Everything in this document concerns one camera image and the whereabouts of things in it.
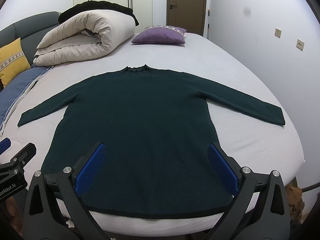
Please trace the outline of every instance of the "silver bolt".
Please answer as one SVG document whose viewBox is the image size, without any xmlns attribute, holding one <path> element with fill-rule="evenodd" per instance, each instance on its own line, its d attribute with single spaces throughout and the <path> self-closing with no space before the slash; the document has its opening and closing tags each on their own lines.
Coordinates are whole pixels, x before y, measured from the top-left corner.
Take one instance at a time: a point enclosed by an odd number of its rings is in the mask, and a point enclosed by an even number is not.
<svg viewBox="0 0 320 240">
<path fill-rule="evenodd" d="M 279 177 L 279 175 L 280 175 L 279 171 L 273 171 L 272 174 L 273 174 L 274 176 L 276 176 L 276 177 Z"/>
<path fill-rule="evenodd" d="M 36 171 L 35 172 L 35 177 L 39 177 L 41 175 L 41 171 Z"/>
<path fill-rule="evenodd" d="M 71 167 L 65 167 L 64 169 L 63 169 L 63 172 L 64 173 L 69 173 L 71 171 Z"/>
<path fill-rule="evenodd" d="M 247 173 L 247 174 L 251 172 L 251 170 L 250 170 L 249 167 L 243 167 L 243 168 L 242 168 L 242 171 L 243 171 L 244 173 Z"/>
</svg>

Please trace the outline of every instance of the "purple pillow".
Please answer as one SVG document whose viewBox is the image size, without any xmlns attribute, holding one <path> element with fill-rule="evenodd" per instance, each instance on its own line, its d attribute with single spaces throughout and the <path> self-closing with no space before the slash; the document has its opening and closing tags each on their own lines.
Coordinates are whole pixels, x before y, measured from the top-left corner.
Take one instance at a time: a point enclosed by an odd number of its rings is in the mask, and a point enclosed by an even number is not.
<svg viewBox="0 0 320 240">
<path fill-rule="evenodd" d="M 182 43 L 187 30 L 172 26 L 152 26 L 147 27 L 132 40 L 132 43 Z"/>
</svg>

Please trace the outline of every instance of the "door frame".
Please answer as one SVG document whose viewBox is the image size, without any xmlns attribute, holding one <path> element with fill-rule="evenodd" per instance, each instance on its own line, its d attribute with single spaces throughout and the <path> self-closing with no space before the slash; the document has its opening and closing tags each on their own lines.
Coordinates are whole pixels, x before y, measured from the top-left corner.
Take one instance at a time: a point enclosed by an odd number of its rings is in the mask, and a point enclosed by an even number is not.
<svg viewBox="0 0 320 240">
<path fill-rule="evenodd" d="M 203 0 L 203 12 L 202 12 L 202 25 L 201 25 L 201 35 L 203 36 L 204 33 L 204 22 L 206 16 L 206 7 L 207 7 L 207 0 Z M 169 24 L 169 0 L 167 0 L 167 22 Z"/>
</svg>

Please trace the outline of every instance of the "blue gripper pad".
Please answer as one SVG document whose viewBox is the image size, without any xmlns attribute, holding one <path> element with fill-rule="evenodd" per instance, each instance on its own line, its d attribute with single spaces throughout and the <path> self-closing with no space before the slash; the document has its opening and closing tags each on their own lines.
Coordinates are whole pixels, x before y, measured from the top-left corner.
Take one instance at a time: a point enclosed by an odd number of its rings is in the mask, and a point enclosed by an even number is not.
<svg viewBox="0 0 320 240">
<path fill-rule="evenodd" d="M 212 167 L 217 173 L 220 181 L 222 182 L 228 194 L 236 196 L 239 192 L 238 178 L 236 177 L 232 169 L 229 167 L 228 163 L 221 156 L 220 152 L 213 144 L 210 144 L 208 146 L 207 153 L 208 159 Z"/>
<path fill-rule="evenodd" d="M 88 191 L 106 157 L 107 149 L 103 143 L 100 143 L 76 177 L 75 192 L 78 196 Z"/>
<path fill-rule="evenodd" d="M 0 155 L 4 153 L 11 146 L 11 141 L 9 138 L 5 138 L 0 142 Z"/>
</svg>

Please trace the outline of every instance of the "wall socket plate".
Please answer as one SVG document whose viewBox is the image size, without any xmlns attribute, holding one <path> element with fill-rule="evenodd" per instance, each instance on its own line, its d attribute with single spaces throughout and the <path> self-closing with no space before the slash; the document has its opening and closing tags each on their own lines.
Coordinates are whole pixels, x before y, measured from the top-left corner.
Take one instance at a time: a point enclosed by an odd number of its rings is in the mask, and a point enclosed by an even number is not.
<svg viewBox="0 0 320 240">
<path fill-rule="evenodd" d="M 281 37 L 281 30 L 276 28 L 275 36 L 280 38 Z"/>
<path fill-rule="evenodd" d="M 297 48 L 303 50 L 303 47 L 304 47 L 304 42 L 298 39 L 298 41 L 297 41 Z"/>
</svg>

